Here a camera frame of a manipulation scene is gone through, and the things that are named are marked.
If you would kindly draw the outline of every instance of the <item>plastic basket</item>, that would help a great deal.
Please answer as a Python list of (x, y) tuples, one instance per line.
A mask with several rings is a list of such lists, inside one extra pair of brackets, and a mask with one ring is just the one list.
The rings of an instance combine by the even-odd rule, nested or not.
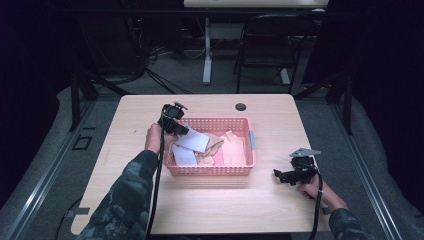
[(253, 131), (248, 118), (183, 118), (180, 124), (188, 124), (201, 133), (211, 133), (222, 136), (232, 131), (243, 140), (245, 166), (177, 166), (172, 153), (164, 160), (164, 165), (173, 176), (208, 175), (208, 176), (247, 176), (256, 164), (255, 144)]

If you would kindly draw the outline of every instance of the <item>white desk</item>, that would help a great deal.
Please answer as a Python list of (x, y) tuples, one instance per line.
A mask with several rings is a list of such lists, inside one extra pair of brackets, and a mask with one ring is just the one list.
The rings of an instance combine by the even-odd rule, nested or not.
[[(291, 171), (289, 154), (310, 148), (292, 96), (155, 95), (122, 98), (88, 183), (71, 231), (79, 234), (110, 186), (145, 143), (146, 131), (164, 104), (178, 100), (184, 117), (248, 117), (256, 143), (256, 166), (249, 176), (173, 177), (162, 169), (152, 234), (310, 232), (315, 201), (281, 184), (273, 169)], [(235, 105), (244, 103), (245, 111)], [(329, 231), (328, 215), (319, 231)]]
[[(325, 8), (328, 0), (184, 0), (187, 8)], [(203, 84), (211, 83), (212, 56), (209, 19), (205, 21), (205, 67)]]

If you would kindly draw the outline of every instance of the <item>sleeve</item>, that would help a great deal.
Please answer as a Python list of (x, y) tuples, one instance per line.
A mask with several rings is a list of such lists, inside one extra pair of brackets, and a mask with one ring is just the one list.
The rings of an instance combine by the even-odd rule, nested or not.
[(149, 150), (131, 160), (77, 239), (145, 239), (157, 167), (158, 156)]
[(375, 240), (359, 220), (344, 208), (331, 213), (329, 225), (334, 239), (337, 240)]

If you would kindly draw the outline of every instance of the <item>black chair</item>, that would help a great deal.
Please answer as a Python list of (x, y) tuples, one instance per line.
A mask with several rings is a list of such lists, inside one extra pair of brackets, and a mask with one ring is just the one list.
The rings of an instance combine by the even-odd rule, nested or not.
[(243, 26), (234, 66), (237, 93), (240, 92), (241, 70), (245, 67), (276, 68), (277, 74), (284, 68), (293, 69), (288, 90), (290, 94), (302, 43), (313, 31), (312, 19), (304, 16), (264, 14), (248, 20)]

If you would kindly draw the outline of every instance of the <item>person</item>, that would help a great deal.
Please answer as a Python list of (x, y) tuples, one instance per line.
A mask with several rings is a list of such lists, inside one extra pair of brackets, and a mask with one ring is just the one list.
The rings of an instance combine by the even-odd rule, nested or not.
[[(146, 238), (160, 137), (161, 127), (152, 124), (147, 131), (145, 149), (126, 165), (77, 240)], [(165, 133), (164, 140), (164, 149), (169, 149), (177, 136)]]
[[(337, 240), (374, 240), (375, 238), (365, 229), (359, 220), (349, 210), (345, 201), (323, 181), (321, 202), (331, 210), (328, 224), (334, 239)], [(305, 197), (318, 196), (319, 178), (315, 175), (310, 184), (300, 184), (296, 188)]]
[[(77, 240), (145, 239), (149, 221), (153, 175), (158, 167), (161, 127), (152, 124), (147, 131), (145, 149), (124, 168), (109, 192), (92, 214)], [(165, 134), (164, 149), (177, 140)], [(297, 187), (303, 195), (317, 197), (318, 176), (310, 184)], [(349, 211), (346, 203), (323, 182), (322, 202), (333, 211), (329, 225), (335, 239), (374, 239)], [(185, 236), (175, 239), (190, 239)]]

